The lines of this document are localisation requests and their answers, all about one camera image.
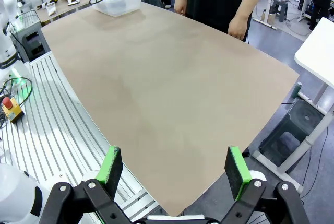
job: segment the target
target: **white table top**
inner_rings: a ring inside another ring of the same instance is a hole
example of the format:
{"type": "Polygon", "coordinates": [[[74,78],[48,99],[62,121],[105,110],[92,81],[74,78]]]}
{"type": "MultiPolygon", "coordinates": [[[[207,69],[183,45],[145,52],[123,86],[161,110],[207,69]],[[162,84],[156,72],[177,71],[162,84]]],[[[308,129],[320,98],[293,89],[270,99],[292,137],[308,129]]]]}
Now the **white table top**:
{"type": "Polygon", "coordinates": [[[306,70],[334,88],[334,55],[332,51],[334,23],[322,18],[294,59],[306,70]]]}

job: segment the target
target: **green pad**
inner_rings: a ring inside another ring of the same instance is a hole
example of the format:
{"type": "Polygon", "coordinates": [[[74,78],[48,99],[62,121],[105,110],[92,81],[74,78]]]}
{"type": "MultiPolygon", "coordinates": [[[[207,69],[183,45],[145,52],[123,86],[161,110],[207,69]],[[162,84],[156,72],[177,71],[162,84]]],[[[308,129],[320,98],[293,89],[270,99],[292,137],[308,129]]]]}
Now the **green pad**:
{"type": "Polygon", "coordinates": [[[238,147],[229,147],[225,162],[233,198],[240,199],[244,187],[252,180],[251,173],[238,147]]]}
{"type": "Polygon", "coordinates": [[[101,185],[104,185],[105,190],[112,199],[115,197],[122,170],[121,149],[117,146],[110,146],[95,179],[97,179],[101,185]]]}

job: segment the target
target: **person's hand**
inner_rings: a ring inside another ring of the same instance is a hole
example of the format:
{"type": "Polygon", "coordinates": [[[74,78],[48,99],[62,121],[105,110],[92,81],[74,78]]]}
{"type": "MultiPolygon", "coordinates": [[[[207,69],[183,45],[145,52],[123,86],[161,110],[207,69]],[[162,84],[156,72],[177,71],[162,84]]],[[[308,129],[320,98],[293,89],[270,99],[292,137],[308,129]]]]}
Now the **person's hand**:
{"type": "Polygon", "coordinates": [[[228,29],[228,35],[231,35],[239,40],[243,40],[248,27],[248,18],[235,16],[228,29]]]}
{"type": "Polygon", "coordinates": [[[175,0],[174,10],[177,14],[185,15],[187,0],[175,0]]]}

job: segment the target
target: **white plastic box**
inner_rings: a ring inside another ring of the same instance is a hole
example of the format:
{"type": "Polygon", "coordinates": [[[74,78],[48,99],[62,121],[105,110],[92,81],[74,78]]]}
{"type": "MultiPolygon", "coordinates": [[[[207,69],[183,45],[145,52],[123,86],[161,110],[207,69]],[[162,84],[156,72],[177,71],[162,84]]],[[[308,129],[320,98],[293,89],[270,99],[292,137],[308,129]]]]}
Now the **white plastic box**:
{"type": "Polygon", "coordinates": [[[92,7],[104,14],[118,17],[138,10],[140,8],[140,2],[141,0],[103,0],[92,5],[92,7]]]}

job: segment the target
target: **wooden desk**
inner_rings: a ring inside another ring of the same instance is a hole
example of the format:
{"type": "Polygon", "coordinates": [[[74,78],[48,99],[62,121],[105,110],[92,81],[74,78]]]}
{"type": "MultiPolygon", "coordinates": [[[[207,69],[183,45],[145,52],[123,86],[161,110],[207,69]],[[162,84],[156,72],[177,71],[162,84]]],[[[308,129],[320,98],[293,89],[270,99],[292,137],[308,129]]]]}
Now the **wooden desk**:
{"type": "Polygon", "coordinates": [[[92,7],[43,33],[103,135],[157,202],[177,215],[244,150],[298,75],[267,54],[142,3],[117,18],[92,7]]]}
{"type": "Polygon", "coordinates": [[[58,2],[56,3],[56,13],[52,14],[51,16],[47,14],[46,9],[39,9],[36,10],[36,12],[41,20],[41,23],[46,23],[47,21],[52,22],[57,18],[61,18],[66,13],[74,12],[84,6],[90,6],[89,0],[80,0],[79,4],[73,6],[69,6],[66,0],[58,0],[58,2]]]}

